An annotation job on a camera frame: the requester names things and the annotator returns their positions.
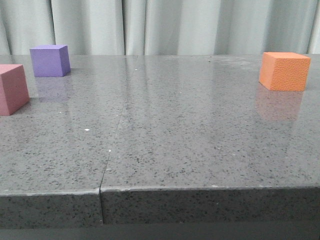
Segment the pink foam cube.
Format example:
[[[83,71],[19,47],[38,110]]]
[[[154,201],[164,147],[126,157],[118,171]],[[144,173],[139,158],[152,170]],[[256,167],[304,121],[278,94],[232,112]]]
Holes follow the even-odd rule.
[[[22,64],[0,65],[0,115],[10,116],[30,100]]]

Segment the orange foam cube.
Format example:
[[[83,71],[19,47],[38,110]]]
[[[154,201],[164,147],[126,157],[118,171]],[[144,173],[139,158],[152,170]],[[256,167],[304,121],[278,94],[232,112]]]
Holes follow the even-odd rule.
[[[305,90],[311,58],[294,52],[264,52],[259,82],[270,91]]]

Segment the purple foam cube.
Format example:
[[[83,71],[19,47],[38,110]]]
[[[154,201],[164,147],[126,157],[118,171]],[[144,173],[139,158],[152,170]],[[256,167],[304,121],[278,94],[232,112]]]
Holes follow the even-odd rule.
[[[29,52],[35,77],[64,77],[71,71],[67,45],[39,45]]]

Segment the grey-green curtain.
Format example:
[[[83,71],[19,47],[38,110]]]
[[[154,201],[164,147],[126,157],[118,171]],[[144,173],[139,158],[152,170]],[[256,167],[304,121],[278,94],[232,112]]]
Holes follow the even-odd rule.
[[[3,0],[0,52],[84,55],[320,51],[317,0]]]

